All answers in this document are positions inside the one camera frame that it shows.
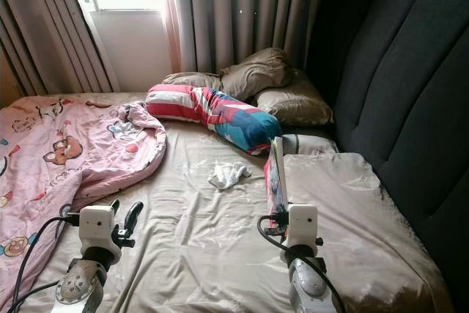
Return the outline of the colourful comic book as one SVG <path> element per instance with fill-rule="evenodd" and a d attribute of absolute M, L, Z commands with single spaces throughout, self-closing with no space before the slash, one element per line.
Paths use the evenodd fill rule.
<path fill-rule="evenodd" d="M 269 146 L 268 160 L 265 164 L 265 185 L 267 186 L 267 200 L 269 215 L 275 210 L 287 210 L 289 204 L 284 186 L 284 139 L 275 136 Z"/>

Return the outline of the pink cartoon print blanket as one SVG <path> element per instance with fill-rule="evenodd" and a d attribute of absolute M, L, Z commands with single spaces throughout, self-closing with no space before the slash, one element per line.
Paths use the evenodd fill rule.
<path fill-rule="evenodd" d="M 140 102 L 25 97 L 0 111 L 0 300 L 32 287 L 56 249 L 49 219 L 147 178 L 166 130 Z"/>

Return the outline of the bed with beige sheet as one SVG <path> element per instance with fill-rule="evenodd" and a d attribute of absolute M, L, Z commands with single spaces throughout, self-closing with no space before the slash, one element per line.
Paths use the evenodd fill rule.
<path fill-rule="evenodd" d="M 140 96 L 64 98 L 143 104 Z M 278 247 L 256 229 L 259 217 L 269 213 L 267 159 L 249 155 L 198 123 L 157 120 L 166 130 L 167 147 L 155 172 L 90 204 L 119 200 L 118 222 L 135 202 L 144 205 L 132 233 L 135 246 L 122 249 L 119 262 L 108 269 L 98 313 L 294 313 L 288 266 Z M 208 182 L 215 162 L 247 163 L 254 175 L 218 190 Z M 51 226 L 56 249 L 27 292 L 60 280 L 81 255 L 78 228 L 59 221 Z M 46 313 L 54 302 L 56 296 L 46 287 L 28 297 L 21 312 Z"/>

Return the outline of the white crumpled cloth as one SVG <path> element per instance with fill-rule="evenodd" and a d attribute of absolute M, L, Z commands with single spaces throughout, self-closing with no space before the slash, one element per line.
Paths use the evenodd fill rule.
<path fill-rule="evenodd" d="M 254 175 L 251 167 L 242 162 L 215 162 L 208 182 L 218 190 L 226 190 Z"/>

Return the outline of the pale small pillow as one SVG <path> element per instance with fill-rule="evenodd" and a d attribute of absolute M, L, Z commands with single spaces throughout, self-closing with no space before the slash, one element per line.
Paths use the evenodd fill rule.
<path fill-rule="evenodd" d="M 324 136 L 312 136 L 302 134 L 284 134 L 284 153 L 296 153 L 296 155 L 321 155 L 321 153 L 338 153 L 336 143 L 324 138 Z"/>

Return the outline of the beige pillow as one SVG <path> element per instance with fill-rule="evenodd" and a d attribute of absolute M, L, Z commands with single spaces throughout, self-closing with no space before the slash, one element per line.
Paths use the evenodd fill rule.
<path fill-rule="evenodd" d="M 299 69 L 292 69 L 289 84 L 263 89 L 255 96 L 255 101 L 261 111 L 273 115 L 282 125 L 315 128 L 333 122 L 332 108 Z"/>
<path fill-rule="evenodd" d="M 224 87 L 221 76 L 201 72 L 180 72 L 165 76 L 162 84 L 187 85 L 192 87 L 208 87 L 221 91 Z"/>
<path fill-rule="evenodd" d="M 267 88 L 284 87 L 294 78 L 292 65 L 280 48 L 265 48 L 241 64 L 221 70 L 221 91 L 245 101 Z"/>

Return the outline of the red white teal bolster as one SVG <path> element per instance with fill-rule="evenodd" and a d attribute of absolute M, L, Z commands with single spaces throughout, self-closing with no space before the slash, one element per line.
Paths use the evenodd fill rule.
<path fill-rule="evenodd" d="M 270 113 L 208 87 L 158 84 L 148 91 L 144 105 L 158 119 L 203 125 L 249 155 L 264 155 L 282 135 Z"/>

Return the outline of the grey pleated curtain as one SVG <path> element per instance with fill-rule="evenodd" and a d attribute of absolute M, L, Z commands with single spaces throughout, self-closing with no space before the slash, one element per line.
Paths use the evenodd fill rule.
<path fill-rule="evenodd" d="M 178 0 L 182 72 L 217 73 L 265 48 L 307 57 L 316 0 Z"/>
<path fill-rule="evenodd" d="M 1 41 L 23 95 L 118 92 L 79 0 L 2 0 Z"/>

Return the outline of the pink sheer curtain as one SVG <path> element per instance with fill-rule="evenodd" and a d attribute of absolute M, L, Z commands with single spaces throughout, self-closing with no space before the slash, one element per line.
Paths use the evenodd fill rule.
<path fill-rule="evenodd" d="M 181 72 L 183 68 L 181 45 L 179 39 L 179 11 L 177 10 L 178 0 L 164 0 L 166 2 L 162 18 L 166 28 L 169 41 L 169 53 L 171 57 L 171 68 L 173 72 Z"/>

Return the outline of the dark grey padded headboard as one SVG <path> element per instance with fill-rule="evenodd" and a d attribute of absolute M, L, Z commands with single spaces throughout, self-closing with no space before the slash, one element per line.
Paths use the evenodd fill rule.
<path fill-rule="evenodd" d="M 469 313 L 469 0 L 322 0 L 307 74 Z"/>

